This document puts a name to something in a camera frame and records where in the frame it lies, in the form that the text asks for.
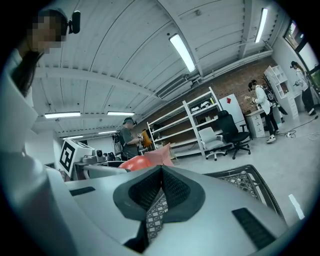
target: gray floor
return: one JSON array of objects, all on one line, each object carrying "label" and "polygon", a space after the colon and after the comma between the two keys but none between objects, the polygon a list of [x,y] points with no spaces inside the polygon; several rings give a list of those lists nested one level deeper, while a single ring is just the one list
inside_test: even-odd
[{"label": "gray floor", "polygon": [[[282,124],[280,132],[304,124],[314,116],[300,113],[299,120]],[[320,118],[296,129],[296,138],[277,136],[272,144],[266,144],[266,138],[256,138],[249,142],[251,155],[239,151],[236,159],[232,154],[218,154],[205,160],[200,154],[180,157],[178,168],[196,173],[213,173],[246,164],[253,165],[262,175],[275,196],[285,220],[289,226],[299,221],[294,205],[289,199],[293,194],[306,216],[315,198],[320,181]]]}]

